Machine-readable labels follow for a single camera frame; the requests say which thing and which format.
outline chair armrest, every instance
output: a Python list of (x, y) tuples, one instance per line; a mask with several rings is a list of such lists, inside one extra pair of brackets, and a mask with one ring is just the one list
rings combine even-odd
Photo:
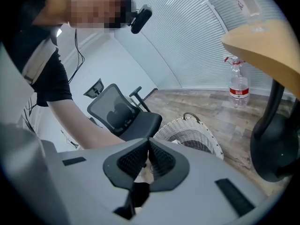
[(132, 93), (129, 94), (129, 97), (136, 96), (137, 93), (142, 89), (141, 86), (139, 86), (137, 89), (135, 89)]
[(139, 86), (137, 89), (135, 89), (132, 93), (129, 94), (130, 97), (135, 96), (136, 99), (140, 102), (140, 104), (146, 109), (146, 111), (150, 112), (150, 109), (145, 104), (145, 102), (142, 100), (138, 92), (142, 89), (141, 86)]

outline black camera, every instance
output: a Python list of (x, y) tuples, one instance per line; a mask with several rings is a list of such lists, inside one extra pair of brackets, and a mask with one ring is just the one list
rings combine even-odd
[(152, 9), (148, 4), (143, 5), (139, 11), (132, 12), (128, 23), (128, 26), (131, 26), (131, 32), (134, 34), (139, 33), (151, 16)]

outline basket handle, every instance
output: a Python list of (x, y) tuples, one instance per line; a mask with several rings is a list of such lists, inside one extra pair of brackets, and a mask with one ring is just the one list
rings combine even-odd
[(185, 113), (183, 114), (183, 120), (186, 119), (186, 115), (187, 115), (187, 114), (190, 114), (190, 115), (192, 115), (193, 117), (195, 117), (196, 120), (197, 120), (197, 123), (200, 123), (200, 122), (201, 122), (200, 119), (199, 119), (195, 114), (193, 114), (193, 113), (191, 113), (191, 112), (185, 112)]

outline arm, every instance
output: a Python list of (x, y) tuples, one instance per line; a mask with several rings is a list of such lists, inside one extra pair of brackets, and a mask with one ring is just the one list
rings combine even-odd
[(100, 148), (124, 142), (91, 122), (73, 100), (47, 103), (56, 119), (83, 148)]

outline black chair base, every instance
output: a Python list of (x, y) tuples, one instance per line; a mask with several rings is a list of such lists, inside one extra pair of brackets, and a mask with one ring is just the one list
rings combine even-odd
[(278, 169), (294, 162), (298, 156), (297, 132), (290, 129), (286, 121), (285, 116), (275, 114), (265, 132), (257, 137), (255, 131), (262, 122), (260, 119), (251, 135), (250, 151), (253, 166), (258, 175), (269, 182), (282, 180), (284, 176), (278, 176)]

